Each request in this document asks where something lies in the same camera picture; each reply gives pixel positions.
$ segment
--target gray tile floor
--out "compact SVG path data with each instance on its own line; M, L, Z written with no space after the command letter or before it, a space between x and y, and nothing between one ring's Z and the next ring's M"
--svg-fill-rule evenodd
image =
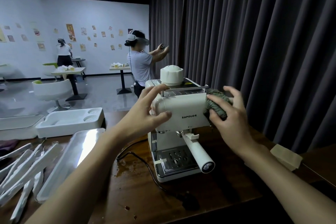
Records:
M131 75L124 78L125 86L130 87L133 84ZM29 93L33 90L31 82L7 82L7 90L0 92L0 117L47 114L46 111L55 105L54 101L40 101L34 93ZM129 110L137 101L134 93L117 95L116 89L121 88L120 75L86 77L85 81L77 83L77 88L78 93L87 93L84 100L65 102L63 99L59 103L71 105L71 109L103 107L104 112L112 112Z

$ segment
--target white knob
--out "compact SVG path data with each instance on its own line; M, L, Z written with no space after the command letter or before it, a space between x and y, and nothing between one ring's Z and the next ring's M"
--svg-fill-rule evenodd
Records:
M178 66L170 65L160 70L160 80L168 86L180 85L183 79L183 69Z

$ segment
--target white t-shirt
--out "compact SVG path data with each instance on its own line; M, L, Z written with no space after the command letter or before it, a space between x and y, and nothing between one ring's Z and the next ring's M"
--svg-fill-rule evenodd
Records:
M65 44L63 47L61 47L60 44L56 45L57 47L57 54L58 56L66 56L70 55L70 46L68 44Z
M130 64L134 79L141 86L145 86L145 82L151 79L149 65L153 56L146 52L130 51L127 55L128 64Z

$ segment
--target light purple t-shirt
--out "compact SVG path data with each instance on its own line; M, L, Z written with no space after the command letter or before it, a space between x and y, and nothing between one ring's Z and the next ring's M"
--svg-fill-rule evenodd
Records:
M131 66L134 79L141 86L145 86L145 82L151 79L149 65L153 56L146 52L130 51L127 55L128 64Z

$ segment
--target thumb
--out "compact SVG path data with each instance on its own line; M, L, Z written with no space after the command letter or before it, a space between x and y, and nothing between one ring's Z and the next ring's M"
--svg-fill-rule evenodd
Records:
M219 124L222 121L222 119L217 115L217 113L213 109L210 109L209 112L210 112L209 119L212 121L213 124L217 126L217 124Z
M165 123L171 118L171 111L165 111L160 113L158 116L153 117L155 127Z

